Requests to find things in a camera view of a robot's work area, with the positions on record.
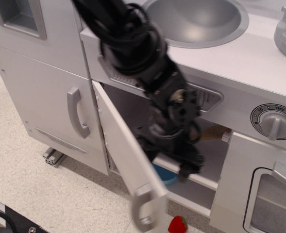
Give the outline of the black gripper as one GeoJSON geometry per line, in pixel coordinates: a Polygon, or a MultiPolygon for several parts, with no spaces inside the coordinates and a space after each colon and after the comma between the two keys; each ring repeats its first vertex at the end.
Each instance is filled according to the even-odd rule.
{"type": "Polygon", "coordinates": [[[159,154],[180,163],[178,180],[186,182],[189,175],[201,172],[205,162],[204,156],[195,147],[200,139],[191,140],[193,135],[201,135],[196,122],[189,128],[166,132],[157,124],[137,125],[135,137],[150,162],[159,154]]]}

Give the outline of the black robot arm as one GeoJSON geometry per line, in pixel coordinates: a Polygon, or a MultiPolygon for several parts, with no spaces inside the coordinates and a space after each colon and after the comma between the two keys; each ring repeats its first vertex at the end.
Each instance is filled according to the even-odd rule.
{"type": "Polygon", "coordinates": [[[153,161],[162,153],[180,163],[179,176],[200,173],[204,157],[195,144],[201,129],[199,94],[169,58],[161,30],[136,3],[121,0],[75,0],[79,15],[100,39],[102,66],[133,79],[151,102],[148,122],[135,137],[153,161]]]}

